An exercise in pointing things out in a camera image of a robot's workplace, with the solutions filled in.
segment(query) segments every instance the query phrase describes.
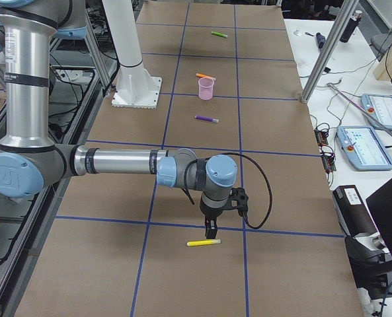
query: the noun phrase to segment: orange marker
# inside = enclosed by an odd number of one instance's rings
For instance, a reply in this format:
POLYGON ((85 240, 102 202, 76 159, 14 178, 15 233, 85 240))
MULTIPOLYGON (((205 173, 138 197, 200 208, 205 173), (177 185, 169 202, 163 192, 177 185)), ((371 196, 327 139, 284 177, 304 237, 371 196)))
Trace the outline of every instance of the orange marker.
POLYGON ((205 77, 205 78, 212 78, 214 81, 216 80, 215 77, 207 76, 207 75, 203 75, 203 74, 199 74, 199 73, 197 73, 196 76, 199 77, 199 78, 204 78, 205 77))

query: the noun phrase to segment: purple marker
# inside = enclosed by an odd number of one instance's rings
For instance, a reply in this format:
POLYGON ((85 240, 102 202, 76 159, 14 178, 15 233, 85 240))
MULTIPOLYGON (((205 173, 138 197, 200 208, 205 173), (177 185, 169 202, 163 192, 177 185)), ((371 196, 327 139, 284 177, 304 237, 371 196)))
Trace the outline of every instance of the purple marker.
POLYGON ((203 121, 209 121, 209 122, 215 122, 215 123, 219 122, 219 119, 213 119, 213 118, 204 117, 204 116, 195 116, 195 118, 198 120, 203 120, 203 121))

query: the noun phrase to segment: black band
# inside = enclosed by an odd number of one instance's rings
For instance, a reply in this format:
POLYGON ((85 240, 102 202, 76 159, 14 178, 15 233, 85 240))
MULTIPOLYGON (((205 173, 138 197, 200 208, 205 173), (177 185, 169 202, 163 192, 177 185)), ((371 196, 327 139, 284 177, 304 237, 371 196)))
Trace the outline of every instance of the black band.
POLYGON ((72 148, 71 154, 69 155, 69 169, 74 176, 78 176, 77 170, 75 169, 75 153, 79 147, 79 145, 74 146, 72 148))
POLYGON ((127 67, 127 68, 134 68, 134 67, 137 67, 137 66, 139 66, 139 65, 141 65, 141 63, 143 63, 143 60, 141 60, 141 62, 139 62, 138 64, 136 64, 136 65, 134 65, 134 66, 127 66, 127 65, 124 65, 124 64, 121 64, 121 63, 119 63, 121 66, 124 66, 124 67, 127 67))
POLYGON ((98 147, 94 149, 89 149, 85 154, 84 166, 85 166, 85 170, 89 174, 98 174, 95 168, 95 160, 94 160, 94 156, 97 150, 98 147))
POLYGON ((61 152, 61 150, 59 150, 57 147, 55 147, 55 151, 58 152, 58 154, 60 155, 62 162, 63 162, 63 173, 62 173, 62 177, 61 177, 61 178, 63 178, 66 173, 66 158, 65 158, 65 155, 63 155, 63 153, 61 152))
POLYGON ((204 158, 197 160, 196 190, 202 191, 206 185, 206 161, 204 158))
POLYGON ((19 84, 19 85, 49 88, 48 78, 23 75, 23 74, 5 73, 5 82, 7 84, 19 84))
POLYGON ((18 18, 26 18, 27 20, 33 20, 51 26, 56 30, 58 29, 58 22, 53 21, 50 18, 42 17, 41 15, 35 15, 34 13, 30 13, 14 8, 8 9, 8 8, 0 7, 0 15, 13 15, 14 17, 18 17, 18 18))
POLYGON ((157 150, 157 149, 150 150, 150 156, 149 156, 150 174, 157 173, 157 153, 158 152, 159 152, 159 150, 157 150))
POLYGON ((55 149, 54 145, 49 147, 8 147, 0 144, 0 151, 10 153, 45 153, 55 149))
POLYGON ((65 18, 61 22, 59 22, 59 27, 63 26, 66 22, 68 22, 69 18, 71 17, 71 14, 72 14, 72 9, 73 9, 73 1, 69 0, 68 12, 65 15, 65 18))

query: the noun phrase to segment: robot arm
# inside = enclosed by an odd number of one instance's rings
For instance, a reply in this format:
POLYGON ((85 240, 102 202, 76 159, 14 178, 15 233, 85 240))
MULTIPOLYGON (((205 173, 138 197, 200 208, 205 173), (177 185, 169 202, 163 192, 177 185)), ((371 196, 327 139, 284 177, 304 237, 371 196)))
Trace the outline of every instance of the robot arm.
POLYGON ((159 185, 202 192, 206 237, 215 238, 223 210, 247 212, 242 188, 234 189, 237 165, 225 155, 197 159, 188 149, 87 149, 54 144, 48 137, 49 43, 83 36, 85 0, 0 0, 5 28, 7 134, 0 140, 0 192, 9 197, 37 194, 62 178, 98 173, 155 174, 159 185))

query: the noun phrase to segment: white table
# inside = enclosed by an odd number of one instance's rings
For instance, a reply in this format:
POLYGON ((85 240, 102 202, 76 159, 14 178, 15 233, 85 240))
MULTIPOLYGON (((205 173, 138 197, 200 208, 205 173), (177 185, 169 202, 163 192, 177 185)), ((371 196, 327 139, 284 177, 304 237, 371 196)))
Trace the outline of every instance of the white table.
MULTIPOLYGON (((316 39, 308 36, 305 32, 316 34, 320 32, 326 37, 331 30, 333 22, 331 21, 316 21, 316 20, 286 20, 286 28, 290 43, 292 46, 295 62, 297 63, 297 70, 299 76, 308 76, 319 56, 319 50, 316 46, 316 39)), ((343 74, 327 74, 323 75, 318 85, 326 86, 326 83, 337 82, 342 78, 341 84, 338 85, 340 90, 361 96, 363 93, 372 94, 392 94, 392 84, 385 81, 377 81, 373 76, 373 70, 378 64, 374 54, 370 50, 368 43, 357 29, 355 34, 351 37, 348 43, 339 42, 332 54, 327 67, 331 68, 331 72, 353 71, 359 67, 367 65, 353 73, 343 74)), ((304 86, 307 78, 301 79, 301 84, 304 86)), ((327 122, 331 127, 338 126, 339 120, 327 112, 326 108, 329 105, 331 98, 335 92, 329 88, 316 88, 308 102, 310 114, 317 118, 318 123, 327 122)), ((353 97, 355 102, 360 102, 359 98, 353 97)), ((338 117, 342 117, 347 102, 340 96, 332 99, 330 110, 338 117)), ((315 127, 315 119, 312 119, 313 127, 315 127)), ((359 110, 352 105, 348 106, 346 115, 342 120, 342 125, 368 125, 368 121, 363 117, 359 110)), ((330 145, 334 148, 336 153, 336 169, 333 173, 333 183, 331 190, 334 190, 340 185, 356 185, 360 195, 365 200, 376 189, 381 187, 386 181, 392 177, 392 170, 385 172, 358 172, 355 171, 350 163, 346 160, 345 154, 340 149, 338 143, 334 143, 334 136, 336 129, 331 129, 328 137, 330 145)), ((383 131, 377 132, 385 145, 392 145, 392 138, 383 131)), ((389 154, 392 156, 392 149, 389 149, 389 154)), ((374 300, 375 309, 380 309, 379 300, 374 300)), ((385 317, 392 317, 392 299, 387 299, 388 304, 384 310, 385 317)))

